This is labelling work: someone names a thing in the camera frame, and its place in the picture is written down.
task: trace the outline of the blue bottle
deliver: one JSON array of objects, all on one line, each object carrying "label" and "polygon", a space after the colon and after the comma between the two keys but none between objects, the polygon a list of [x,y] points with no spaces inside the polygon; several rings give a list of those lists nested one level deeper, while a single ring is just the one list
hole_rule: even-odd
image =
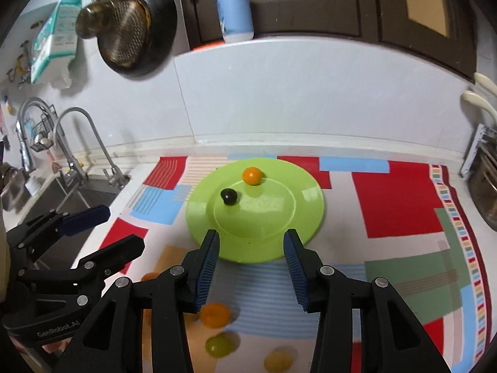
[{"label": "blue bottle", "polygon": [[252,40],[253,23],[249,0],[216,0],[216,2],[225,42]]}]

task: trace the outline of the plate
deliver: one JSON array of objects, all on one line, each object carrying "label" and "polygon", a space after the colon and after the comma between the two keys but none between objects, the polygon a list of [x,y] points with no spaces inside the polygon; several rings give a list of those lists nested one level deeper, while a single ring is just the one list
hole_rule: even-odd
[{"label": "plate", "polygon": [[[247,185],[242,172],[257,167],[262,183]],[[227,206],[221,191],[238,193]],[[219,257],[243,264],[283,256],[283,235],[294,228],[305,244],[321,223],[325,205],[322,190],[303,168],[279,159],[243,159],[218,168],[193,190],[186,208],[188,229],[198,244],[208,229],[219,232]]]}]

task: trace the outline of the silver bolt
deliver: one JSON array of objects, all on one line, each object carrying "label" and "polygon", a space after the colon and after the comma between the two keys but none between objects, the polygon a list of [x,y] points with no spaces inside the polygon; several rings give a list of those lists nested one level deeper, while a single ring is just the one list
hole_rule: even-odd
[{"label": "silver bolt", "polygon": [[115,283],[118,288],[123,288],[124,286],[128,285],[129,279],[126,278],[126,276],[123,276],[121,278],[118,278]]},{"label": "silver bolt", "polygon": [[319,272],[321,272],[323,275],[330,276],[335,273],[335,270],[329,265],[323,265],[321,266]]},{"label": "silver bolt", "polygon": [[170,270],[169,270],[169,273],[173,276],[178,276],[178,275],[181,275],[183,272],[185,272],[185,268],[183,268],[183,266],[181,265],[176,265],[176,266],[173,266]]},{"label": "silver bolt", "polygon": [[388,280],[385,278],[376,278],[374,283],[376,283],[377,286],[380,286],[381,288],[386,288],[388,286]]},{"label": "silver bolt", "polygon": [[84,294],[82,294],[78,297],[77,302],[79,306],[84,306],[86,303],[88,303],[88,298]]}]

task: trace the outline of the chrome faucet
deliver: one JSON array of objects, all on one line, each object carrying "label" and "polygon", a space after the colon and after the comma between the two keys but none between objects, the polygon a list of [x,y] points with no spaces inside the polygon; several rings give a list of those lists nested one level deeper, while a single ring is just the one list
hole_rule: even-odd
[{"label": "chrome faucet", "polygon": [[100,145],[100,148],[102,149],[103,153],[105,154],[107,161],[109,161],[110,169],[112,170],[112,176],[110,176],[107,173],[107,171],[104,169],[103,172],[105,173],[105,176],[109,180],[109,183],[114,184],[115,182],[117,182],[119,184],[119,187],[123,188],[128,183],[128,180],[121,172],[121,169],[112,161],[112,159],[109,155],[109,152],[105,148],[105,145],[103,145],[103,141],[100,138],[100,134],[98,134],[98,131],[95,127],[95,123],[93,122],[93,119],[91,119],[91,116],[87,111],[85,111],[83,108],[79,108],[77,106],[73,106],[72,108],[66,109],[64,112],[61,113],[61,115],[59,116],[59,119],[57,119],[57,121],[54,124],[54,135],[56,134],[57,129],[60,128],[59,124],[61,123],[62,118],[70,112],[79,112],[79,113],[82,113],[83,115],[86,116],[86,118],[90,122],[90,126],[93,130],[93,133],[95,134],[95,137],[98,141],[98,144]]},{"label": "chrome faucet", "polygon": [[[22,103],[21,108],[19,108],[19,113],[17,114],[16,132],[19,138],[19,143],[21,145],[22,166],[27,173],[31,173],[36,169],[33,156],[31,154],[31,151],[29,150],[29,144],[26,137],[26,125],[24,124],[26,111],[31,106],[36,106],[37,108],[41,109],[41,111],[50,119],[52,125],[55,125],[57,122],[56,116],[51,112],[46,102],[43,101],[41,98],[27,98]],[[60,129],[59,133],[57,134],[54,129],[53,136],[53,140],[55,141],[55,143],[59,142],[62,152],[66,156],[69,168],[71,169],[68,174],[64,175],[64,182],[66,183],[66,185],[70,185],[75,179],[79,179],[81,183],[86,181],[88,176],[86,175],[83,168],[81,168],[79,161],[71,152],[64,131]]]}]

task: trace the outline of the black olive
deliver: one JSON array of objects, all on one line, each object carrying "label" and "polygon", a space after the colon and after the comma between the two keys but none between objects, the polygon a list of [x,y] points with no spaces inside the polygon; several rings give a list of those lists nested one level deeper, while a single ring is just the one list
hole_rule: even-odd
[{"label": "black olive", "polygon": [[225,205],[231,206],[237,202],[238,194],[234,189],[226,188],[221,191],[221,197]]}]

